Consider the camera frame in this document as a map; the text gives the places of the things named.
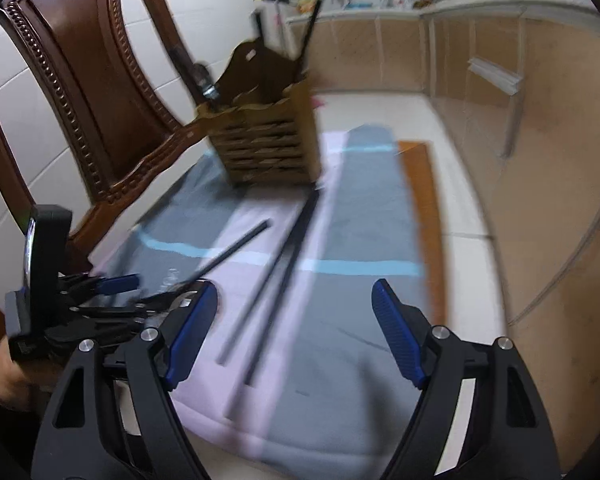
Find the person left hand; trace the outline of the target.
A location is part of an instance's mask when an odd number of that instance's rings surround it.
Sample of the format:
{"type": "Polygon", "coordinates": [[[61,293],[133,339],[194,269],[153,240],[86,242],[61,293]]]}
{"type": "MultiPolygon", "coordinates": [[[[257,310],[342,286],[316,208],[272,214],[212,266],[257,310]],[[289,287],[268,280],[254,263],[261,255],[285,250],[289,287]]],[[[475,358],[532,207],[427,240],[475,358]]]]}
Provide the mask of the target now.
{"type": "Polygon", "coordinates": [[[0,340],[0,405],[27,411],[35,389],[52,388],[61,373],[54,363],[23,363],[12,359],[7,337],[0,340]]]}

